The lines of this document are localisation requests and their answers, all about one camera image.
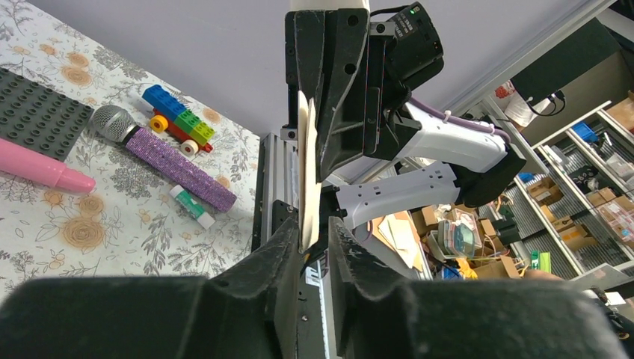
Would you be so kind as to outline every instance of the yellow lego wheel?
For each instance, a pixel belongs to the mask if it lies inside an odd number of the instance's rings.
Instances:
[[[191,157],[198,152],[198,144],[194,140],[187,140],[180,144],[180,152],[187,157]]]
[[[167,118],[161,116],[160,114],[157,114],[152,117],[152,120],[150,120],[150,127],[157,133],[165,131],[168,124]]]

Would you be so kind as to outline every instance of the green lego brick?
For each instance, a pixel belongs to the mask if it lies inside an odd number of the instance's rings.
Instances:
[[[214,130],[207,126],[206,123],[201,122],[198,123],[198,126],[196,126],[194,131],[189,132],[189,135],[194,139],[194,141],[198,142],[198,144],[204,145],[214,135]]]
[[[181,113],[174,124],[178,126],[184,133],[189,133],[194,131],[196,126],[200,124],[200,118],[193,114],[191,111],[187,110]]]
[[[539,253],[539,269],[550,273],[550,252]]]

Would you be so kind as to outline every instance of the screw hole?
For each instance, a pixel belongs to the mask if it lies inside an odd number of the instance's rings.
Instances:
[[[348,18],[348,25],[350,26],[357,26],[357,24],[359,24],[359,18],[356,17],[355,15],[352,15]]]
[[[353,75],[354,72],[357,71],[357,66],[354,65],[354,64],[347,64],[347,65],[345,65],[343,70],[345,71],[345,73],[347,73],[349,75]]]

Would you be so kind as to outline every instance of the white lego wheel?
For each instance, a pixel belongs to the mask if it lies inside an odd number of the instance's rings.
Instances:
[[[198,152],[198,144],[194,140],[187,140],[180,144],[180,152],[185,156],[193,156]]]

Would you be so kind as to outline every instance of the microphone grille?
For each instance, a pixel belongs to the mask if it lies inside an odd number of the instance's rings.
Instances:
[[[130,113],[116,105],[105,105],[93,113],[94,128],[110,141],[121,142],[136,126]]]

